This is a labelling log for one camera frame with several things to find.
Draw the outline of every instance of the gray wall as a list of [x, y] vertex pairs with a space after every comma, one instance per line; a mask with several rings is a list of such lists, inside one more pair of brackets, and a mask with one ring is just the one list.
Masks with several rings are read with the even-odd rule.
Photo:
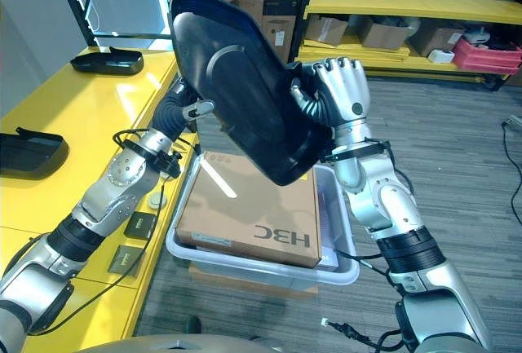
[[[95, 4], [100, 29], [159, 33], [163, 28], [157, 0], [95, 0]], [[86, 43], [66, 0], [0, 0], [0, 12], [3, 116], [83, 50]], [[149, 42], [106, 39], [102, 44], [146, 47]]]

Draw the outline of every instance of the pink box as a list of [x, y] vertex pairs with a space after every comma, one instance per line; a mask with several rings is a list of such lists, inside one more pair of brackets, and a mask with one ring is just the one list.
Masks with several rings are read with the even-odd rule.
[[481, 49], [461, 38], [453, 49], [453, 62], [462, 69], [478, 72], [514, 74], [522, 62], [522, 50]]
[[470, 59], [499, 59], [499, 60], [518, 60], [522, 61], [522, 50], [517, 47], [515, 51], [509, 50], [491, 50], [491, 49], [480, 49], [470, 44], [466, 39], [461, 38], [453, 53], [463, 53]]
[[487, 72], [487, 73], [500, 73], [500, 74], [515, 74], [519, 70], [519, 64], [509, 65], [508, 64], [499, 64], [498, 62], [502, 62], [501, 60], [474, 60], [469, 59], [468, 56], [459, 52], [455, 54], [453, 58], [453, 62], [460, 68], [466, 70], [475, 70], [477, 72]]

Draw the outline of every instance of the h3c logo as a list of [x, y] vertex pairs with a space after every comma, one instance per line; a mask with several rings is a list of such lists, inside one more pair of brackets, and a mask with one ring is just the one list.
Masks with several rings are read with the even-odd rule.
[[303, 239], [299, 239], [296, 232], [286, 231], [285, 229], [270, 229], [269, 227], [264, 227], [263, 225], [255, 226], [259, 232], [258, 235], [254, 235], [259, 239], [270, 239], [273, 238], [275, 241], [279, 241], [280, 243], [286, 243], [287, 245], [304, 245], [304, 247], [310, 247], [310, 236], [306, 233], [303, 234]]

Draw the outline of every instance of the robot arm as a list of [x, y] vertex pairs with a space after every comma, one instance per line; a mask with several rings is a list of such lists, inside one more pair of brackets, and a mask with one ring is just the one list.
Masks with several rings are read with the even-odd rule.
[[327, 161], [347, 193], [352, 213], [376, 240], [389, 277], [403, 298], [396, 305], [403, 339], [412, 351], [439, 338], [466, 339], [491, 349], [469, 290], [424, 226], [410, 190], [396, 177], [390, 157], [368, 125], [369, 90], [359, 61], [327, 59], [303, 66], [306, 92], [294, 79], [290, 93], [312, 120], [334, 128], [334, 149]]
[[180, 107], [190, 92], [178, 81], [158, 105], [152, 127], [136, 143], [125, 140], [123, 150], [71, 214], [7, 270], [0, 280], [2, 353], [20, 351], [26, 334], [40, 333], [52, 324], [73, 293], [70, 279], [131, 216], [156, 185], [160, 171], [179, 176], [180, 155], [168, 154], [173, 141], [189, 121], [214, 107], [208, 100]]

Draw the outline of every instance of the gray carpet floor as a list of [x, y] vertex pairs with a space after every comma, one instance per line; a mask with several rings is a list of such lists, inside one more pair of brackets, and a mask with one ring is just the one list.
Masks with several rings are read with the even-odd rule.
[[[369, 86], [374, 137], [391, 140], [398, 166], [414, 182], [423, 221], [468, 283], [494, 351], [521, 352], [522, 226], [509, 203], [518, 176], [504, 155], [500, 124], [522, 115], [522, 88], [492, 93], [465, 83], [390, 79], [371, 79]], [[214, 118], [198, 125], [204, 149], [241, 153]], [[521, 164], [522, 131], [508, 130], [507, 141]], [[517, 205], [522, 214], [522, 195]], [[352, 222], [352, 230], [359, 254], [376, 252], [362, 227]], [[292, 352], [368, 352], [321, 327], [321, 317], [347, 322], [376, 341], [397, 327], [398, 298], [364, 268], [355, 284], [321, 285], [308, 300], [216, 288], [190, 281], [188, 263], [164, 248], [135, 334], [177, 333], [188, 315], [199, 315], [204, 333], [275, 338]]]

